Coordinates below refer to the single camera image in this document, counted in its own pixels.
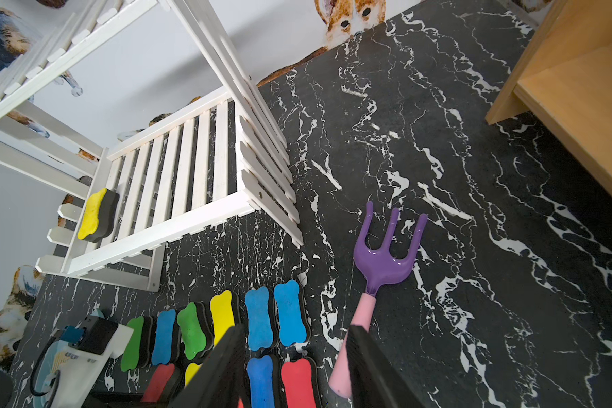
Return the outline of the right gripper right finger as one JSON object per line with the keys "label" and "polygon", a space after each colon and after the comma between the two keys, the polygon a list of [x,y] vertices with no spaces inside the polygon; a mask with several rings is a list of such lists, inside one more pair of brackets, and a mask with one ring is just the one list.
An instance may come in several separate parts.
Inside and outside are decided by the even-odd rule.
{"label": "right gripper right finger", "polygon": [[362,326],[350,327],[346,350],[353,407],[423,407]]}

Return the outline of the yellow eraser top shelf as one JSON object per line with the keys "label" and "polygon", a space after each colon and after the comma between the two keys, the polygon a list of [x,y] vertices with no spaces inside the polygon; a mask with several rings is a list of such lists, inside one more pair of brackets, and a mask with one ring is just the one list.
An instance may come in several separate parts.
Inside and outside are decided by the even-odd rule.
{"label": "yellow eraser top shelf", "polygon": [[209,307],[216,346],[226,332],[240,322],[238,297],[231,290],[225,290],[211,299]]}

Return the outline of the blue eraser bottom shelf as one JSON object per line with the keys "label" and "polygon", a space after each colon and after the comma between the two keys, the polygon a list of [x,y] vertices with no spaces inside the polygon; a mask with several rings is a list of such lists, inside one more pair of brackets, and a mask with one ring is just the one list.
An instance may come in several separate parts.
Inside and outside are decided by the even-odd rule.
{"label": "blue eraser bottom shelf", "polygon": [[251,358],[246,367],[252,408],[280,406],[278,360],[273,355]]}

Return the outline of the red eraser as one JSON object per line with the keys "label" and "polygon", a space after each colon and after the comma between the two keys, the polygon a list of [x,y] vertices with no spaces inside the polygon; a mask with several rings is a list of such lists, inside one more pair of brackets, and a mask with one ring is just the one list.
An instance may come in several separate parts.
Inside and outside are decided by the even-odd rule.
{"label": "red eraser", "polygon": [[168,403],[183,383],[183,374],[176,365],[158,365],[141,402]]}
{"label": "red eraser", "polygon": [[286,362],[280,371],[288,408],[321,406],[317,388],[316,366],[311,358]]}

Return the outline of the green eraser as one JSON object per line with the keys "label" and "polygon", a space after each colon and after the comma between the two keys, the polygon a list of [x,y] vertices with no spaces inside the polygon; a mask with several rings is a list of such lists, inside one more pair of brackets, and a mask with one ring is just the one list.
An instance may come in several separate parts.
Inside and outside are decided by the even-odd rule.
{"label": "green eraser", "polygon": [[150,316],[139,316],[129,320],[127,327],[133,329],[133,334],[122,355],[120,362],[122,372],[147,367],[151,363],[154,319]]}
{"label": "green eraser", "polygon": [[187,360],[203,359],[214,346],[204,303],[190,302],[177,315]]}

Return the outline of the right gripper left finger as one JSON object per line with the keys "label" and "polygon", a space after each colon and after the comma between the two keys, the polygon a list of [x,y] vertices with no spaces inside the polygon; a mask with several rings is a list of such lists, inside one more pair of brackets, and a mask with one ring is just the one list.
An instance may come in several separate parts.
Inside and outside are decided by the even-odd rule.
{"label": "right gripper left finger", "polygon": [[246,407],[244,343],[243,325],[229,328],[168,407]]}

